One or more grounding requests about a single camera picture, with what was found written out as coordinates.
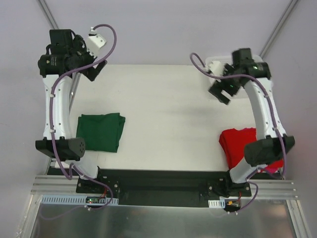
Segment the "white plastic basket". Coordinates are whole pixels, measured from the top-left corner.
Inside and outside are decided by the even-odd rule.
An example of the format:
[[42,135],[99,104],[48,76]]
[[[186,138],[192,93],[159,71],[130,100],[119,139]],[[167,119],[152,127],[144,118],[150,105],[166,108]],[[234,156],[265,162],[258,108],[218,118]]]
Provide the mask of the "white plastic basket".
[[[254,78],[267,78],[271,79],[271,73],[268,67],[268,64],[266,62],[260,62],[253,59],[252,55],[239,55],[239,54],[233,54],[232,55],[232,64],[225,64],[225,69],[223,72],[223,76],[234,76],[234,75],[249,75]],[[244,87],[247,82],[249,82],[250,79],[247,77],[241,77],[237,76],[235,78],[230,79],[216,79],[211,86],[217,85],[218,87],[222,88],[222,93],[225,92],[225,87],[227,83],[233,83],[236,85],[240,85],[241,87]]]

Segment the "green t shirt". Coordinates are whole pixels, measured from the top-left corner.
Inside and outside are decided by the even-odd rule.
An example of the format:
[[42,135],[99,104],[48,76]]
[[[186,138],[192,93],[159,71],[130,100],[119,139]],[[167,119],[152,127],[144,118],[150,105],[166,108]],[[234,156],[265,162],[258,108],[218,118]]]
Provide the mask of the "green t shirt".
[[83,138],[88,151],[116,153],[126,117],[120,113],[78,117],[76,136]]

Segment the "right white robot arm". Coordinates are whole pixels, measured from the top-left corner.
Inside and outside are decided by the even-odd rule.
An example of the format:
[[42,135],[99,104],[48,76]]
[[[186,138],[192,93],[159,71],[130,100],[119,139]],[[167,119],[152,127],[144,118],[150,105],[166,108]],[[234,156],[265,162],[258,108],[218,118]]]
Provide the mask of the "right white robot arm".
[[288,136],[275,106],[273,81],[269,66],[264,61],[255,61],[249,48],[232,53],[232,63],[214,58],[206,59],[206,70],[215,76],[209,93],[221,103],[228,105],[231,97],[243,88],[251,103],[256,124],[256,140],[244,147],[243,159],[229,170],[230,179],[222,185],[225,194],[233,196],[257,170],[284,159],[295,145],[293,136]]

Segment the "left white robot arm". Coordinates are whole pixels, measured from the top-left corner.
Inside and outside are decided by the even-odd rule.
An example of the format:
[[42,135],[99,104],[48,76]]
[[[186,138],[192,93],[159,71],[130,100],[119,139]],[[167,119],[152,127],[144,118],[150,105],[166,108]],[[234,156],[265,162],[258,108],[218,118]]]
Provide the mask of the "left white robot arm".
[[83,160],[86,145],[83,138],[72,135],[69,115],[80,77],[94,81],[107,63],[104,60],[92,65],[106,40],[95,29],[87,39],[70,29],[50,30],[50,39],[46,53],[38,60],[45,87],[46,122],[43,138],[35,146],[59,165],[66,163],[79,170],[83,179],[90,177],[88,188],[99,193],[105,181],[98,176],[95,163]]

